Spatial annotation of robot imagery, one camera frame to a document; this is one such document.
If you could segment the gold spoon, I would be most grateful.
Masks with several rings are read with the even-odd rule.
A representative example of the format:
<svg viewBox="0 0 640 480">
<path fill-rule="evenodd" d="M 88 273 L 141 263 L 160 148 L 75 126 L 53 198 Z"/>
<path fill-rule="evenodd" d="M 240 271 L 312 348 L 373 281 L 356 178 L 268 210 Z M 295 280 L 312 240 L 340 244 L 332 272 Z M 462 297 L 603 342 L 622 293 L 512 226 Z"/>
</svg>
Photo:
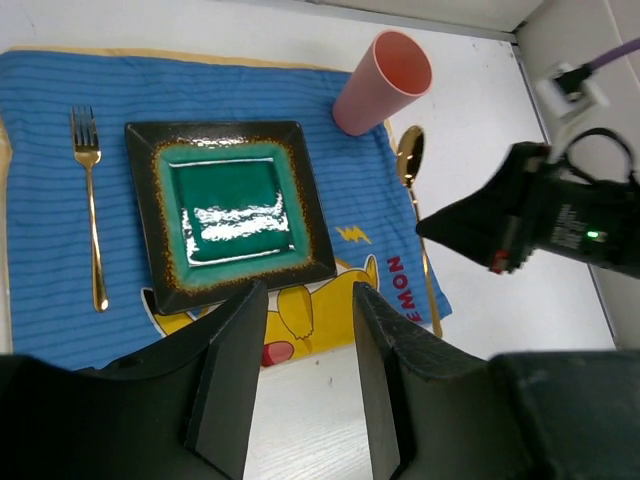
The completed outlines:
<svg viewBox="0 0 640 480">
<path fill-rule="evenodd" d="M 420 170 L 424 154 L 425 134 L 418 125 L 410 126 L 401 136 L 396 150 L 396 171 L 401 184 L 406 188 L 412 203 L 416 220 L 420 220 L 418 199 L 414 190 L 414 183 Z M 426 280 L 426 290 L 430 307 L 431 325 L 433 333 L 443 337 L 441 316 L 439 313 L 435 287 L 432 278 L 432 269 L 429 256 L 423 241 L 420 241 L 422 252 L 422 264 Z"/>
</svg>

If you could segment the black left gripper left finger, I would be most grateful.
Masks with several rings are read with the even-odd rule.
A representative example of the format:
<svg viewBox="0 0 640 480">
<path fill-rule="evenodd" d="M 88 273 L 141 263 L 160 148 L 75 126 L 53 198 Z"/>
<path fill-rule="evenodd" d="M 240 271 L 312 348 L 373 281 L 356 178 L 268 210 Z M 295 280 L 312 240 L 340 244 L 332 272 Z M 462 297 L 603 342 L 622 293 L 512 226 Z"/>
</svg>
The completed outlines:
<svg viewBox="0 0 640 480">
<path fill-rule="evenodd" d="M 242 478 L 267 303 L 265 286 L 255 282 L 101 370 L 116 382 L 101 478 Z"/>
</svg>

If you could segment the gold fork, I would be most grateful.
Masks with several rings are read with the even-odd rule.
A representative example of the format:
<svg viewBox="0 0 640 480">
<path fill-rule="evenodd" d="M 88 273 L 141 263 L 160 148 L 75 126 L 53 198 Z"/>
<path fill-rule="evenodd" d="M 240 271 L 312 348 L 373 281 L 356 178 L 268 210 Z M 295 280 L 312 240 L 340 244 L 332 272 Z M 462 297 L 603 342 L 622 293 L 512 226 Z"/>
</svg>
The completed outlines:
<svg viewBox="0 0 640 480">
<path fill-rule="evenodd" d="M 104 313 L 109 307 L 102 255 L 100 249 L 93 168 L 102 159 L 97 124 L 93 109 L 89 106 L 71 107 L 71 131 L 75 160 L 85 169 L 88 198 L 89 230 L 91 241 L 92 298 L 94 309 Z"/>
</svg>

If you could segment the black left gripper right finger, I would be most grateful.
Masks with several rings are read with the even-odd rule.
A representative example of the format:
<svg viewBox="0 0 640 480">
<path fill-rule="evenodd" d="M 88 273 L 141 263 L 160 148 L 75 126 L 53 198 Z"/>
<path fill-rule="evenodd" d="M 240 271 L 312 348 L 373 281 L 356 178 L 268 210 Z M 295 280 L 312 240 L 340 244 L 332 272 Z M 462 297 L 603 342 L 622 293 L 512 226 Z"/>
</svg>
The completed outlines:
<svg viewBox="0 0 640 480">
<path fill-rule="evenodd" d="M 490 479 L 489 363 L 353 288 L 353 324 L 376 479 Z"/>
</svg>

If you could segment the blue cartoon placemat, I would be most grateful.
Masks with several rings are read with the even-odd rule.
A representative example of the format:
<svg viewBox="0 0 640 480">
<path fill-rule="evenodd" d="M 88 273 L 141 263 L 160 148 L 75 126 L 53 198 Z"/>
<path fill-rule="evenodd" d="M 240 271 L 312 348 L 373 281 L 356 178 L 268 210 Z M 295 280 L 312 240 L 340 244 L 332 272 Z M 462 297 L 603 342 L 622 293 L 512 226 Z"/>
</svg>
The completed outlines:
<svg viewBox="0 0 640 480">
<path fill-rule="evenodd" d="M 158 314 L 125 146 L 134 121 L 294 120 L 305 134 L 331 237 L 335 278 L 270 296 L 262 363 L 353 340 L 352 285 L 377 288 L 409 320 L 431 320 L 413 209 L 384 126 L 352 138 L 330 108 L 347 74 L 257 60 L 105 50 L 13 50 L 1 57 L 8 145 L 7 233 L 14 349 L 79 369 L 102 366 L 199 318 Z M 71 107 L 89 106 L 109 307 L 93 306 L 85 169 Z"/>
</svg>

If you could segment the green square plate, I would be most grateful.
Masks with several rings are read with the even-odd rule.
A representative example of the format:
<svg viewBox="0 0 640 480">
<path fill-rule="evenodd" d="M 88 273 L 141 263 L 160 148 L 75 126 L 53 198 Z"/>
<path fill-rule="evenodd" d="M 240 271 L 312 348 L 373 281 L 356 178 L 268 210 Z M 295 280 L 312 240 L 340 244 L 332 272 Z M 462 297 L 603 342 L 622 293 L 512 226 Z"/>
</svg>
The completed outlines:
<svg viewBox="0 0 640 480">
<path fill-rule="evenodd" d="M 335 275 L 297 122 L 131 122 L 125 140 L 162 314 Z"/>
</svg>

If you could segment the pink plastic cup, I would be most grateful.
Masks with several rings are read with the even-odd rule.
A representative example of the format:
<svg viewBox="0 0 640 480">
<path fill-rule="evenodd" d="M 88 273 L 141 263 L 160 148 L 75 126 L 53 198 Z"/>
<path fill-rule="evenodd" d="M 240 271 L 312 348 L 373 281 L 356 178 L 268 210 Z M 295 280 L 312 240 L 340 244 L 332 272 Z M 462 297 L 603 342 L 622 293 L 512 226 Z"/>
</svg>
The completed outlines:
<svg viewBox="0 0 640 480">
<path fill-rule="evenodd" d="M 426 95 L 433 67 L 423 48 L 400 31 L 379 33 L 332 107 L 336 125 L 363 135 Z"/>
</svg>

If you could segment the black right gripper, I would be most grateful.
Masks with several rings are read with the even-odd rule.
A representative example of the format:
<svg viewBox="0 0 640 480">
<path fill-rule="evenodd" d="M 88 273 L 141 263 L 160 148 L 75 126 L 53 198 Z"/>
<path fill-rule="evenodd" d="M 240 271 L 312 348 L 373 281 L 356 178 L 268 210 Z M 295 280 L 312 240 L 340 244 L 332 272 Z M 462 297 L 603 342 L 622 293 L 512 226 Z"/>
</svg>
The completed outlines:
<svg viewBox="0 0 640 480">
<path fill-rule="evenodd" d="M 596 179 L 546 144 L 511 146 L 475 193 L 421 219 L 416 233 L 495 273 L 513 272 L 534 250 L 639 277 L 639 182 L 626 142 L 626 179 Z"/>
</svg>

